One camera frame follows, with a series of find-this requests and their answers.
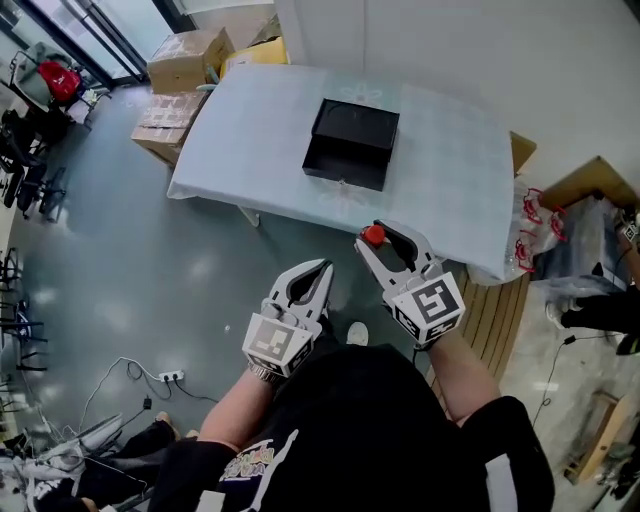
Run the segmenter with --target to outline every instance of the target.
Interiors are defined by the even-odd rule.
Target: gray floor
[[[544,313],[547,291],[532,283],[518,337],[500,383],[503,394],[524,403],[533,421],[547,388],[553,359],[570,335],[591,337],[603,334],[585,328],[559,330]],[[548,407],[542,407],[535,425],[556,484],[554,512],[591,510],[605,488],[597,477],[572,485],[564,477],[569,460],[582,455],[595,436],[602,408],[594,406],[592,393],[605,391],[621,398],[629,395],[630,411],[617,440],[628,442],[640,411],[640,356],[616,356],[615,347],[605,339],[578,340],[562,349],[548,385]]]
[[[35,214],[29,221],[18,215],[13,225],[10,245],[20,250],[32,314],[50,339],[49,371],[27,375],[50,421],[77,429],[84,403],[119,356],[153,374],[184,369],[187,390],[221,397],[245,368],[241,344],[251,313],[282,271],[312,258],[335,263],[330,301],[339,333],[359,319],[372,344],[411,354],[410,337],[379,306],[381,290],[353,235],[266,214],[254,229],[234,206],[167,199],[169,171],[129,139],[148,95],[145,88],[116,91],[94,113],[91,133],[76,128],[67,137],[51,162],[68,168],[57,224]],[[425,367],[426,356],[419,363]],[[120,363],[85,426],[120,411],[133,415],[147,394]],[[169,412],[183,432],[198,428],[210,408],[175,389],[166,402],[152,397],[153,410]],[[28,422],[27,413],[19,416]],[[150,420],[147,413],[131,429]]]

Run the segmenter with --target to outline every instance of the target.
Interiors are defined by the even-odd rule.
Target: table leg
[[[257,228],[260,225],[260,214],[254,212],[252,209],[250,208],[245,208],[243,206],[238,206],[238,208],[240,209],[240,211],[242,212],[242,215],[244,215],[247,220],[249,221],[249,223],[254,227]]]

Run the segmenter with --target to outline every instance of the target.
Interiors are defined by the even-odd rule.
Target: black t-shirt
[[[551,510],[553,478],[524,406],[500,398],[457,427],[391,347],[344,347],[299,368],[241,453],[175,443],[150,512],[203,491],[241,510]]]

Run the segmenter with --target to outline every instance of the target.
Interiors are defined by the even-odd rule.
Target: wristwatch
[[[249,363],[249,370],[262,382],[271,384],[273,387],[278,387],[284,381],[284,377],[282,375],[273,373],[262,366],[258,366],[257,364]]]

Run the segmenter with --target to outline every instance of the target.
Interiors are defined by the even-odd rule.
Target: power strip
[[[174,370],[172,372],[165,372],[158,375],[162,382],[174,382],[176,380],[184,379],[184,372],[182,370]]]

